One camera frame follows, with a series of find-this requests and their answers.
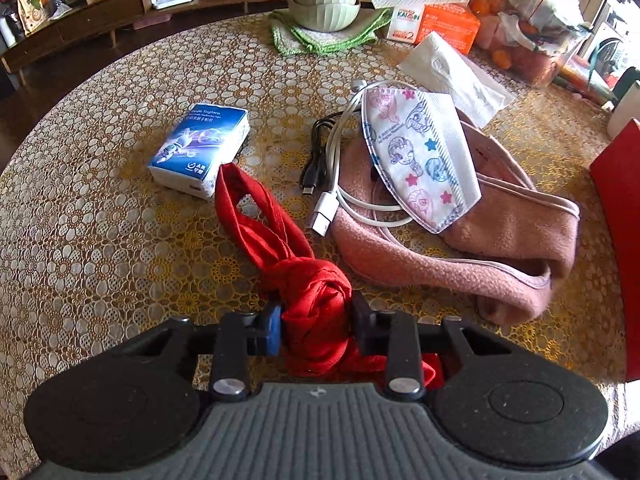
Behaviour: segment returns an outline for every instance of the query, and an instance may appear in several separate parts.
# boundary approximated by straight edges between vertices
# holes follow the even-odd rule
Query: lace tablecloth
[[[408,80],[396,70],[407,52],[381,41],[339,55],[282,57],[270,46],[266,17],[245,16],[124,57],[40,121],[0,176],[0,462],[10,475],[37,462],[22,424],[37,384],[173,314],[209,323],[260,305],[256,270],[221,231],[213,205],[148,174],[149,158],[189,106],[249,110],[238,163],[303,226],[314,199],[297,181],[311,124],[345,104],[351,79]],[[518,98],[485,132],[541,189],[576,201],[582,220],[575,268],[546,314],[503,335],[606,390],[625,375],[616,263],[587,170],[606,145],[606,117],[561,89],[506,83]],[[256,213],[251,202],[243,208]],[[308,234],[318,257],[344,268],[330,237]],[[418,229],[396,236],[416,251],[447,253]],[[464,294],[389,290],[344,270],[374,307],[429,322],[476,317]],[[282,373],[279,363],[253,362],[254,378]]]

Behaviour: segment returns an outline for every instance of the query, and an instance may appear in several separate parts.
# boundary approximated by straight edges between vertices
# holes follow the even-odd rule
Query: usb connector
[[[326,165],[324,161],[324,146],[319,145],[319,134],[314,136],[313,148],[309,160],[300,173],[300,187],[303,195],[313,195],[318,186],[324,184]]]
[[[339,205],[334,193],[326,191],[322,193],[314,208],[309,227],[319,235],[324,236],[335,217],[335,212],[338,211]]]

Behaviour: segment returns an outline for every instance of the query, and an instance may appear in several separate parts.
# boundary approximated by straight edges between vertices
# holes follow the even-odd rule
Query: green cloth
[[[377,40],[375,30],[391,21],[392,9],[360,9],[349,27],[337,32],[316,32],[293,21],[286,9],[269,15],[273,44],[286,56],[330,54]]]

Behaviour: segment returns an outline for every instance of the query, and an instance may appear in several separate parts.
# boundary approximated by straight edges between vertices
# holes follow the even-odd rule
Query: face mask
[[[480,200],[465,135],[448,94],[367,88],[362,131],[389,193],[437,234]]]

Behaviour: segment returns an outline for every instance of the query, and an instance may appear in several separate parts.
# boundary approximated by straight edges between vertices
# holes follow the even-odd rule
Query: white cup
[[[0,34],[4,38],[4,42],[6,43],[7,48],[11,48],[15,45],[15,36],[11,32],[9,28],[9,24],[6,22],[6,17],[2,16],[0,18]]]

